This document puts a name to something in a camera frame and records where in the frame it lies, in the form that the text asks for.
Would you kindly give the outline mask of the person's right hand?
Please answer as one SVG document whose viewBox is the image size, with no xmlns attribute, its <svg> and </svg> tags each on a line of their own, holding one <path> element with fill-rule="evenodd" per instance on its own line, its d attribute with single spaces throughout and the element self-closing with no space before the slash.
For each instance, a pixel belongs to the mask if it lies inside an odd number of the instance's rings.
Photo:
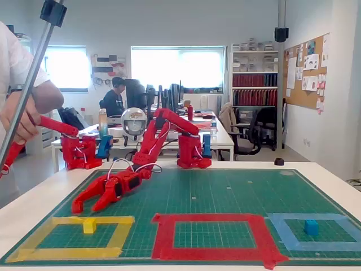
<svg viewBox="0 0 361 271">
<path fill-rule="evenodd" d="M 20 97 L 19 91 L 11 93 L 1 109 L 1 123 L 6 131 L 10 129 Z M 38 134 L 36 126 L 40 123 L 40 116 L 61 108 L 63 103 L 64 97 L 61 91 L 50 80 L 34 87 L 20 119 L 14 141 L 23 144 L 35 137 Z"/>
</svg>

